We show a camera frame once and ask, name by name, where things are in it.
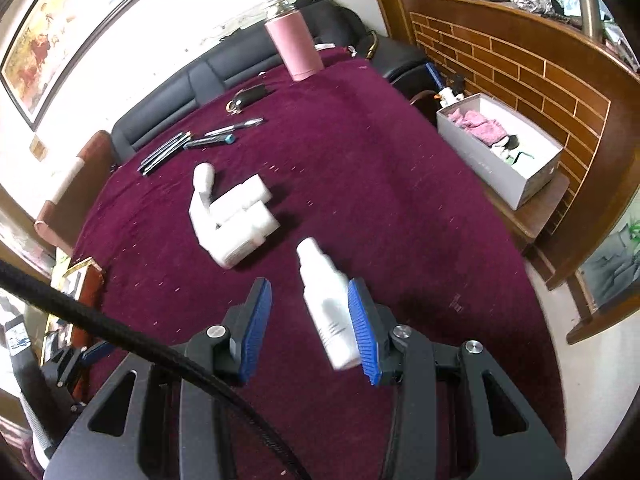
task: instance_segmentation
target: pink thermos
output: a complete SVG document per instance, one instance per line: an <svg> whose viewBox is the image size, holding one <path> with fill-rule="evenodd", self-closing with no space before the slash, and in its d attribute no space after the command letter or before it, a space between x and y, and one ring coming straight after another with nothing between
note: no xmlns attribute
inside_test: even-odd
<svg viewBox="0 0 640 480"><path fill-rule="evenodd" d="M324 68L302 13L287 0L277 0L267 8L264 26L293 81L302 81Z"/></svg>

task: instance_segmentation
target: tile floor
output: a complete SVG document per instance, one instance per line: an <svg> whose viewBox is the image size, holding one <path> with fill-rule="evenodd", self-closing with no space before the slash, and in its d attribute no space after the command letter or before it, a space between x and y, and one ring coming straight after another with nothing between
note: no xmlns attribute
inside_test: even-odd
<svg viewBox="0 0 640 480"><path fill-rule="evenodd" d="M527 274L556 346L566 412L566 459L577 480L607 445L638 390L640 312L569 346L566 333L578 321L569 288L563 284L547 290L529 264Z"/></svg>

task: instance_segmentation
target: screw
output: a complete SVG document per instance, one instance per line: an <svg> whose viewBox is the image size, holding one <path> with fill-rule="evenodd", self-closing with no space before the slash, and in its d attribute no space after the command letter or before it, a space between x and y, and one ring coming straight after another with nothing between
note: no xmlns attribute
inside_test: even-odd
<svg viewBox="0 0 640 480"><path fill-rule="evenodd" d="M226 328L222 325L214 325L207 328L207 335L210 338L222 337L226 333Z"/></svg>
<svg viewBox="0 0 640 480"><path fill-rule="evenodd" d="M400 339L407 339L411 335L411 327L407 325L398 325L394 327L394 336Z"/></svg>
<svg viewBox="0 0 640 480"><path fill-rule="evenodd" d="M465 349L470 354L479 354L484 349L484 347L482 346L481 342L474 341L472 339L471 341L467 341L465 343Z"/></svg>

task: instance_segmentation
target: pink towel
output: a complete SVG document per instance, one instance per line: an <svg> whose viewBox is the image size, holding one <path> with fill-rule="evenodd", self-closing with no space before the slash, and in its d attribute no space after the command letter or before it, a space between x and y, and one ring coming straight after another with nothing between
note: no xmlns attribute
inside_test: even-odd
<svg viewBox="0 0 640 480"><path fill-rule="evenodd" d="M507 132L495 119L487 119L480 112L469 110L465 115L460 108L449 115L449 120L463 128L466 132L482 140L487 146L495 144L507 135Z"/></svg>

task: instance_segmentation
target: white shoebox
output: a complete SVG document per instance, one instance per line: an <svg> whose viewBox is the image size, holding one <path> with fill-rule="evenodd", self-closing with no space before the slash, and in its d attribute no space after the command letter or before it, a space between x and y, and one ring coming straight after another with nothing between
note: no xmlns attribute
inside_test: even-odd
<svg viewBox="0 0 640 480"><path fill-rule="evenodd" d="M508 135L518 136L520 145L515 151L529 153L533 158L521 155L515 164L508 164L484 142L449 120L457 108L463 115L475 110L487 119L497 120ZM562 146L516 110L487 95L467 97L438 110L436 117L440 135L513 210L542 189L558 168Z"/></svg>

